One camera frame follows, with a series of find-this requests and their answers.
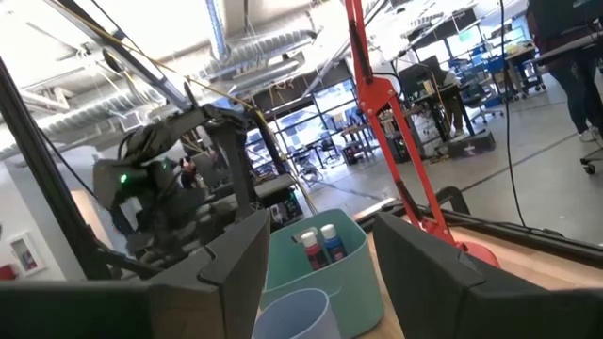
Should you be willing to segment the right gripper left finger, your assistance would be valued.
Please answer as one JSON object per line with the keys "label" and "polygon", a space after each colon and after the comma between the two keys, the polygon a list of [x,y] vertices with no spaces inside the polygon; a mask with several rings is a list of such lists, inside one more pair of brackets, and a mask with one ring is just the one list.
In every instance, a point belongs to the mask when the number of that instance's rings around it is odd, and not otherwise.
{"label": "right gripper left finger", "polygon": [[0,282],[0,339],[251,339],[269,231],[257,211],[147,281]]}

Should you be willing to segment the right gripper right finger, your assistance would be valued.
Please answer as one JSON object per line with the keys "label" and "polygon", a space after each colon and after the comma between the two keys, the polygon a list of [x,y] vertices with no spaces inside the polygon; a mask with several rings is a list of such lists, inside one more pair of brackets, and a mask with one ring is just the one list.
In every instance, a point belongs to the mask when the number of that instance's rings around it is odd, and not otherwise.
{"label": "right gripper right finger", "polygon": [[547,290],[387,213],[373,239],[405,339],[603,339],[603,289]]}

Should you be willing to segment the blue plastic cup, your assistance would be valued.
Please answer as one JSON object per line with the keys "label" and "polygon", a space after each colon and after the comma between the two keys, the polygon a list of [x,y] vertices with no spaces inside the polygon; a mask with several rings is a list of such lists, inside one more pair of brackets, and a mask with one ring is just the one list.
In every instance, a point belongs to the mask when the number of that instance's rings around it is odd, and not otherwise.
{"label": "blue plastic cup", "polygon": [[342,339],[329,296],[301,289],[273,301],[256,319],[252,339]]}

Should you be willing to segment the small dark red paint bottle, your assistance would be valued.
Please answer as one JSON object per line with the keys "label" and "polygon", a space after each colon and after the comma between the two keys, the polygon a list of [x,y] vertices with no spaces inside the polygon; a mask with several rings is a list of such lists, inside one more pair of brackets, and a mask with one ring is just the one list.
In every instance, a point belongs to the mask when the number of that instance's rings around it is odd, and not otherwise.
{"label": "small dark red paint bottle", "polygon": [[313,232],[303,233],[301,235],[301,242],[303,243],[304,251],[310,266],[314,270],[320,270],[329,265],[326,254]]}

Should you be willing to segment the small blue paint bottle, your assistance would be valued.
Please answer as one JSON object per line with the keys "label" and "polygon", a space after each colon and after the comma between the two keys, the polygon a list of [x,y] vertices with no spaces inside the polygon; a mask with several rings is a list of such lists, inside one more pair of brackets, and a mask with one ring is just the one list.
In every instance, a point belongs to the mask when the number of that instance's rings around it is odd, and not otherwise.
{"label": "small blue paint bottle", "polygon": [[344,243],[333,224],[326,224],[320,228],[324,238],[324,245],[333,262],[344,259],[348,253]]}

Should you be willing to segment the teal plastic bin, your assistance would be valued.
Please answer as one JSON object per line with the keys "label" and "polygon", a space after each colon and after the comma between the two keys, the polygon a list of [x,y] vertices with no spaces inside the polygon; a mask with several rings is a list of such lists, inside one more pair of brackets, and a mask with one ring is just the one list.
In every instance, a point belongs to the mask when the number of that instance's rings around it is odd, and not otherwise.
{"label": "teal plastic bin", "polygon": [[[319,229],[327,224],[334,225],[347,256],[314,270],[304,252],[301,235],[315,231],[322,243]],[[259,307],[265,309],[274,300],[305,288],[320,289],[330,297],[344,339],[370,331],[383,317],[383,300],[367,235],[340,209],[304,218],[270,235],[268,271]]]}

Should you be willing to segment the person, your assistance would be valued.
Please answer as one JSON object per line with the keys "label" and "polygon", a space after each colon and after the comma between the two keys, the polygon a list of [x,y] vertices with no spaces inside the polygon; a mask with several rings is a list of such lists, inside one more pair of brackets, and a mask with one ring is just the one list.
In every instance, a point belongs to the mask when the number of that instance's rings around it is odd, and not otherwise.
{"label": "person", "polygon": [[[559,1],[574,0],[528,0],[526,18],[533,42],[540,54],[562,47],[565,44],[588,36],[593,32],[594,21],[588,24],[568,24],[566,19],[556,19],[560,14]],[[595,141],[593,128],[603,128],[603,113],[594,107],[595,97],[589,91],[586,81],[595,77],[595,61],[586,61],[587,76],[579,70],[578,63],[571,56],[560,56],[546,64],[550,75],[560,84],[567,97],[567,107],[581,142]]]}
{"label": "person", "polygon": [[458,98],[455,94],[442,95],[442,89],[446,86],[462,85],[461,80],[451,70],[443,71],[440,67],[430,67],[430,71],[435,80],[436,92],[446,110],[446,116],[454,127],[453,137],[460,137],[464,134],[464,117]]}

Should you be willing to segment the red desk lamp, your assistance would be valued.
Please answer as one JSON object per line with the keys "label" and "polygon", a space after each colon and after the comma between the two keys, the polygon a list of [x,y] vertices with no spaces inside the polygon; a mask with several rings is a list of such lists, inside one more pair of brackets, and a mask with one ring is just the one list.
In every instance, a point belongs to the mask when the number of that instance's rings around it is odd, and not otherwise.
{"label": "red desk lamp", "polygon": [[[399,96],[389,80],[376,76],[373,73],[367,46],[362,0],[344,0],[344,4],[347,11],[350,47],[359,103],[362,111],[367,114],[370,126],[383,149],[383,155],[401,197],[406,216],[412,224],[429,234],[481,259],[485,263],[499,266],[499,261],[494,253],[483,245],[460,242],[453,238],[423,166],[411,129],[404,118]],[[425,218],[422,211],[416,205],[415,200],[400,176],[393,154],[387,144],[386,136],[380,124],[379,112],[388,107],[392,110],[394,121],[401,132],[407,152],[410,155],[416,174],[432,208],[432,218]]]}

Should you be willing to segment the black desk with monitor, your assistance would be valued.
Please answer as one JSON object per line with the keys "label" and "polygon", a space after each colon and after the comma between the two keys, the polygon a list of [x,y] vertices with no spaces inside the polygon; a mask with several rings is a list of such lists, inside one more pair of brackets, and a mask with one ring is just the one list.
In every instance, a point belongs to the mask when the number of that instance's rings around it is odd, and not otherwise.
{"label": "black desk with monitor", "polygon": [[460,87],[446,86],[442,89],[442,95],[456,95],[464,117],[464,134],[454,138],[454,127],[448,121],[446,110],[436,92],[430,67],[440,67],[436,56],[412,64],[399,72],[404,103],[419,114],[426,114],[432,120],[437,138],[440,140],[440,147],[444,148],[444,152],[450,157],[466,158],[492,152],[497,147],[493,134],[487,129],[476,131],[466,111],[468,106],[480,103],[480,95],[465,95],[471,83],[461,79]]}

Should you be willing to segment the white wall cabinet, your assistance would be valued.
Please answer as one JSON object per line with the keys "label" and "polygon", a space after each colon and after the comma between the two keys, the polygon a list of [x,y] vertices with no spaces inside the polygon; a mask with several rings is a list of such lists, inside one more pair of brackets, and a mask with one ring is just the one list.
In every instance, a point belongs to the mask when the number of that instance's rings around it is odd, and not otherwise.
{"label": "white wall cabinet", "polygon": [[16,234],[8,244],[23,277],[38,274],[47,268],[30,232]]}

